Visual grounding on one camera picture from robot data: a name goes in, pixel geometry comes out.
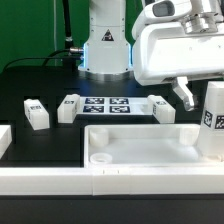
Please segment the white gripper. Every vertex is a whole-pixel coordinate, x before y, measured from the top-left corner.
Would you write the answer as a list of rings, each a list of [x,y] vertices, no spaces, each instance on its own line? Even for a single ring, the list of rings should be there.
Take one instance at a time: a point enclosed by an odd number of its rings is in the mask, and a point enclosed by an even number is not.
[[[224,23],[215,33],[186,34],[180,22],[146,26],[133,49],[134,77],[141,85],[171,82],[186,111],[195,109],[189,80],[224,74]]]

